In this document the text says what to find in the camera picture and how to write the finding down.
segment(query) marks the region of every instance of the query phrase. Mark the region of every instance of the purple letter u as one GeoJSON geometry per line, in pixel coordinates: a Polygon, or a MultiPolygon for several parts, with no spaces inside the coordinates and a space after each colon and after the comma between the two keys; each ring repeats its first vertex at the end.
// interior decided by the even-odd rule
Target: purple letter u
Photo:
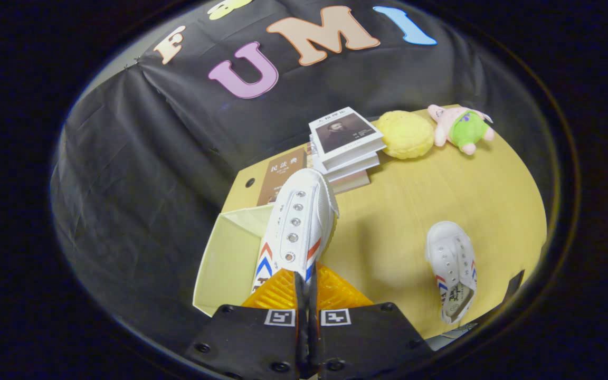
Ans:
{"type": "Polygon", "coordinates": [[[243,99],[251,99],[266,93],[275,86],[278,81],[278,70],[258,49],[260,43],[251,42],[236,50],[236,58],[246,58],[256,69],[260,70],[262,78],[254,83],[246,83],[234,70],[231,70],[231,62],[224,61],[215,66],[208,74],[208,78],[217,80],[232,94],[243,99]]]}

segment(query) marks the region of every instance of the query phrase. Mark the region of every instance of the portrait on book cover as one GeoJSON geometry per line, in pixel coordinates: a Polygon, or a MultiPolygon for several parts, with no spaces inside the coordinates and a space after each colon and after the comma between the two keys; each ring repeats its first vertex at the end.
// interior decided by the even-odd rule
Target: portrait on book cover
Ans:
{"type": "Polygon", "coordinates": [[[356,113],[343,116],[316,128],[316,134],[324,154],[374,132],[375,130],[356,113]]]}

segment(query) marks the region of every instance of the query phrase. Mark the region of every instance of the black fabric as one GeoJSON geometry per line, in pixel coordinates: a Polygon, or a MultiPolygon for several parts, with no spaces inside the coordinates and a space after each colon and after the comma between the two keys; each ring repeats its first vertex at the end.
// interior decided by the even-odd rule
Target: black fabric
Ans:
{"type": "Polygon", "coordinates": [[[143,334],[169,344],[193,338],[207,320],[188,306],[196,270],[236,173],[303,144],[309,121],[346,106],[367,118],[432,103],[487,113],[555,217],[557,173],[541,109],[501,61],[437,17],[390,1],[261,0],[211,21],[210,6],[181,22],[183,48],[171,63],[149,48],[79,101],[53,163],[51,203],[68,260],[108,312],[143,334]],[[381,45],[328,52],[303,67],[283,36],[265,31],[285,17],[319,24],[328,5],[350,7],[381,45]],[[373,6],[406,11],[438,44],[405,42],[373,6]],[[234,57],[253,41],[280,78],[262,96],[239,99],[207,75],[230,60],[246,82],[258,80],[234,57]]]}

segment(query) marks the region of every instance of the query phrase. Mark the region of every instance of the white sneaker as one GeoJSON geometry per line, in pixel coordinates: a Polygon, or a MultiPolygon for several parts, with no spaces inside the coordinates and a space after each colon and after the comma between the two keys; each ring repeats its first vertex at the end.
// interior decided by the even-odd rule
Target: white sneaker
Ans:
{"type": "Polygon", "coordinates": [[[308,283],[338,217],[335,193],[323,174],[306,168],[291,175],[273,204],[251,293],[284,268],[298,272],[308,283]]]}
{"type": "Polygon", "coordinates": [[[442,320],[458,323],[473,304],[478,274],[473,245],[454,222],[434,224],[426,237],[426,261],[430,263],[441,297],[442,320]]]}

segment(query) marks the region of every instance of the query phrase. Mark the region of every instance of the wooden table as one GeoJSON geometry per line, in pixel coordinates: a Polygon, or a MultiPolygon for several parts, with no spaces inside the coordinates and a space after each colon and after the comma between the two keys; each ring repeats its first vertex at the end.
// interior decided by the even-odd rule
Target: wooden table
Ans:
{"type": "MultiPolygon", "coordinates": [[[[415,113],[431,120],[425,110],[415,113]]],[[[476,253],[478,295],[461,325],[501,303],[521,270],[523,281],[533,272],[546,241],[545,209],[502,137],[479,142],[474,156],[448,142],[422,158],[379,152],[379,160],[367,171],[372,183],[337,195],[340,219],[321,258],[370,300],[396,303],[424,338],[458,326],[440,320],[436,280],[424,257],[426,234],[439,221],[458,223],[476,253]]],[[[238,173],[222,212],[255,207],[268,161],[238,173]],[[255,184],[246,188],[250,178],[255,184]]]]}

